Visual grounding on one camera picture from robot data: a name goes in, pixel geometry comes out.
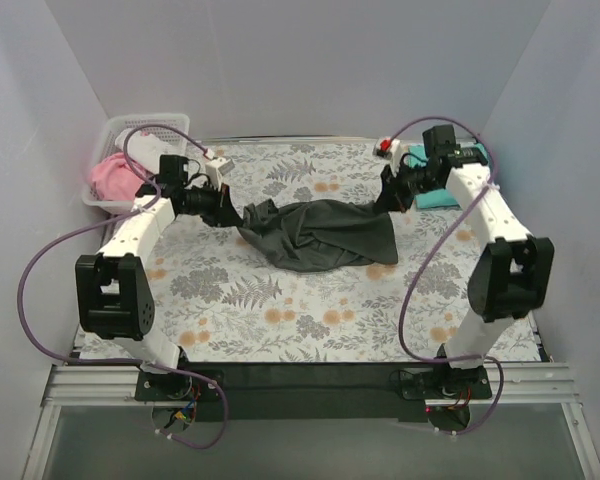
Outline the dark grey t-shirt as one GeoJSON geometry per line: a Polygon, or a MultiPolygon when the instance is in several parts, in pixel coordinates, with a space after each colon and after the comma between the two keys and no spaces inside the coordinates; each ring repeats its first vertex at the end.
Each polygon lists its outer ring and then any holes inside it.
{"type": "Polygon", "coordinates": [[[398,262],[392,220],[371,203],[321,199],[278,207],[269,199],[244,208],[238,231],[272,266],[297,273],[398,262]]]}

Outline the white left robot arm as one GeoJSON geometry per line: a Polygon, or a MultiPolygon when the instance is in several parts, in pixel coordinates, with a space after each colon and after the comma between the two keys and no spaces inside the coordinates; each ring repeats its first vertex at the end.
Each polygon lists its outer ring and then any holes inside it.
{"type": "Polygon", "coordinates": [[[154,325],[156,307],[145,271],[154,246],[178,216],[198,216],[211,227],[237,227],[224,177],[232,161],[215,157],[198,173],[187,171],[188,159],[160,157],[159,173],[145,181],[119,228],[93,255],[75,264],[79,320],[83,331],[112,341],[158,376],[158,387],[173,400],[185,398],[193,386],[180,347],[154,325]]]}

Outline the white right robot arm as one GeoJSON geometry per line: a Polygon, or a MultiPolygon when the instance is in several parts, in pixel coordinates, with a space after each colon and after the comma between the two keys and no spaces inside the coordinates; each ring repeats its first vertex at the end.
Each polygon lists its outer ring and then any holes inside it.
{"type": "Polygon", "coordinates": [[[423,159],[396,136],[379,139],[373,148],[388,163],[377,211],[403,211],[417,196],[445,190],[462,210],[453,225],[467,223],[480,244],[466,287],[469,307],[456,333],[433,358],[410,352],[414,365],[399,370],[396,379],[406,399],[450,400],[456,406],[490,398],[484,365],[495,360],[489,353],[515,321],[543,305],[555,254],[552,241],[533,235],[506,203],[486,144],[461,145],[458,125],[441,118],[425,130],[423,159]]]}

